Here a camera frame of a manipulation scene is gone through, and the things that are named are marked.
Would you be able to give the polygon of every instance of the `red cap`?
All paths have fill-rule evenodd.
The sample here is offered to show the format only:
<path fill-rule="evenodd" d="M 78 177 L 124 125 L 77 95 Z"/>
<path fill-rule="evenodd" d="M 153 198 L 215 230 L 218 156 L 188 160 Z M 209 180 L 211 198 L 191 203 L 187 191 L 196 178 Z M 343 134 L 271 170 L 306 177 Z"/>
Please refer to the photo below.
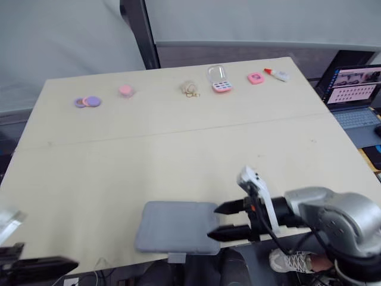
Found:
<path fill-rule="evenodd" d="M 271 74 L 272 69 L 263 69 L 266 73 Z"/>

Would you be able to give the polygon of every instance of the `sneaker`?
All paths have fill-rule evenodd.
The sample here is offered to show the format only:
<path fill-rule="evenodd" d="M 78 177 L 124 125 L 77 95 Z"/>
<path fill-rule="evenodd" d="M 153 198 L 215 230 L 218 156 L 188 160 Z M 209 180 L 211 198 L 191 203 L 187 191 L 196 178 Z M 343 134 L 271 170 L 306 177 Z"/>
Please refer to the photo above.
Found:
<path fill-rule="evenodd" d="M 293 255 L 285 255 L 279 248 L 273 250 L 268 259 L 275 272 L 296 271 L 301 273 L 314 273 L 311 271 L 311 252 L 299 251 Z"/>

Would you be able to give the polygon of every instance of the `transparent object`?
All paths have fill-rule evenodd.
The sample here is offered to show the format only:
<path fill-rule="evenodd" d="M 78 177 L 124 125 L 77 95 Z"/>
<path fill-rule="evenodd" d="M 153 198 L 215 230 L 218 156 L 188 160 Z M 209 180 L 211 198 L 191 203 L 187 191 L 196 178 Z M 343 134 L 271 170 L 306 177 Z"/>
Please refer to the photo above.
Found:
<path fill-rule="evenodd" d="M 23 223 L 26 214 L 0 196 L 0 245 Z"/>
<path fill-rule="evenodd" d="M 226 72 L 220 64 L 208 68 L 208 79 L 210 83 L 224 82 L 227 80 Z"/>

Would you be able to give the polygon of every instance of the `laptop screen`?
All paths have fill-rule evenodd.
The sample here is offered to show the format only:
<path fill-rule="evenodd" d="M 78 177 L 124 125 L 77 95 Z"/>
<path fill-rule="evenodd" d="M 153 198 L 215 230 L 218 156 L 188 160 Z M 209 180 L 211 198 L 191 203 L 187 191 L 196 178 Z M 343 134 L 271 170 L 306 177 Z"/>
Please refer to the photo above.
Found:
<path fill-rule="evenodd" d="M 339 67 L 322 99 L 329 109 L 370 106 L 380 87 L 381 65 Z"/>

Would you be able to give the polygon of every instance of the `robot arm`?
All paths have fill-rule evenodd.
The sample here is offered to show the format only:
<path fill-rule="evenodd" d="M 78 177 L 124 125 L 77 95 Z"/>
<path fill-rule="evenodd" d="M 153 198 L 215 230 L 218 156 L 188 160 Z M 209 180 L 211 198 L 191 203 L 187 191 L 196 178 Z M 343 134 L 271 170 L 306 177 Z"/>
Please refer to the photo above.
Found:
<path fill-rule="evenodd" d="M 293 213 L 323 231 L 330 245 L 353 257 L 381 253 L 381 209 L 360 194 L 310 187 L 285 193 Z"/>
<path fill-rule="evenodd" d="M 209 237 L 219 241 L 259 241 L 260 234 L 270 234 L 277 240 L 274 232 L 279 225 L 307 226 L 334 258 L 342 279 L 356 285 L 381 281 L 381 209 L 367 197 L 309 187 L 288 191 L 270 202 L 266 183 L 248 167 L 241 171 L 237 182 L 249 196 L 223 203 L 215 212 L 229 215 L 246 211 L 251 227 L 221 226 Z M 318 231 L 325 234 L 328 244 Z"/>

